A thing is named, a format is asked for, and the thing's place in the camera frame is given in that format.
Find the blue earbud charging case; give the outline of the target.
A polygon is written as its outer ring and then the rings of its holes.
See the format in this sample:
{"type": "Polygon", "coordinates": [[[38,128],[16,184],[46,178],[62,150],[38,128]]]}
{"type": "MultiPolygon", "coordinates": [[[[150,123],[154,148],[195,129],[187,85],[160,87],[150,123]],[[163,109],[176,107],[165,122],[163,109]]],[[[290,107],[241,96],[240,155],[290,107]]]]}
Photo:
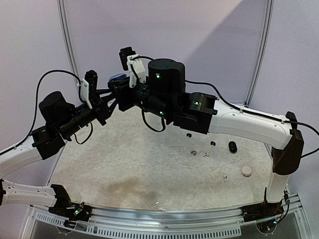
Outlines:
{"type": "Polygon", "coordinates": [[[117,82],[126,78],[127,78],[127,74],[125,73],[119,73],[119,74],[113,75],[108,80],[108,87],[110,88],[114,82],[117,82]]]}

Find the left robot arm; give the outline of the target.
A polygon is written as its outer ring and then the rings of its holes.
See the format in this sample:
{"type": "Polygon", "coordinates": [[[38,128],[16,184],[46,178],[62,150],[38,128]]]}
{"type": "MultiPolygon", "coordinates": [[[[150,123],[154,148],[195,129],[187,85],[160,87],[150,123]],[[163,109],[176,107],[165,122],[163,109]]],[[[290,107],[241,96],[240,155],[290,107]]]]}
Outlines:
{"type": "Polygon", "coordinates": [[[5,180],[10,173],[29,164],[46,160],[66,145],[77,131],[97,120],[101,125],[112,115],[116,103],[110,89],[97,89],[97,73],[88,71],[84,79],[76,78],[82,104],[68,103],[60,91],[35,102],[35,112],[41,112],[45,125],[31,126],[18,143],[0,153],[0,204],[31,204],[56,208],[63,216],[74,212],[74,205],[62,185],[31,186],[5,180]]]}

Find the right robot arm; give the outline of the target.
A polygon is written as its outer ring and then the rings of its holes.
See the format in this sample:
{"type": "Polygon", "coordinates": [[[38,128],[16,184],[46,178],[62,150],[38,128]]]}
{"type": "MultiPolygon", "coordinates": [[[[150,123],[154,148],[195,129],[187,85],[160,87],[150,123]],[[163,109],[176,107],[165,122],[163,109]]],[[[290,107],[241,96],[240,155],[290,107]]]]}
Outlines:
{"type": "Polygon", "coordinates": [[[141,108],[173,124],[202,134],[220,133],[266,143],[272,147],[272,172],[258,213],[268,217],[284,196],[289,176],[301,161],[304,139],[292,112],[272,115],[228,103],[221,95],[185,90],[185,66],[172,59],[127,60],[129,75],[114,76],[108,87],[121,111],[141,108]]]}

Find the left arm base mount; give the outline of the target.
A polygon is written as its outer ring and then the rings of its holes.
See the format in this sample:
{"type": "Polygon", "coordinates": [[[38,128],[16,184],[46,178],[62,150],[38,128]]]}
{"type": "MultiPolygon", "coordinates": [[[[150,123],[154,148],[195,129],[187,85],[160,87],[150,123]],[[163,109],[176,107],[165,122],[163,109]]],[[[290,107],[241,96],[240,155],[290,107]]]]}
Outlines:
{"type": "Polygon", "coordinates": [[[84,202],[78,204],[70,200],[57,200],[53,207],[49,207],[48,211],[52,214],[68,218],[70,221],[88,222],[93,208],[84,202]]]}

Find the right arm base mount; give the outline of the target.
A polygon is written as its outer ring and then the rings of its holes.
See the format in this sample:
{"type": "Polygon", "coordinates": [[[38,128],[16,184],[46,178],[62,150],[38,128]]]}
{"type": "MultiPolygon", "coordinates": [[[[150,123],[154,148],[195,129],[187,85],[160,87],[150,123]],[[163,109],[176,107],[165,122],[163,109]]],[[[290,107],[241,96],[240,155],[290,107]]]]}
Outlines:
{"type": "Polygon", "coordinates": [[[288,210],[284,211],[283,205],[279,203],[261,202],[241,207],[244,222],[257,221],[274,217],[276,215],[283,219],[288,210]]]}

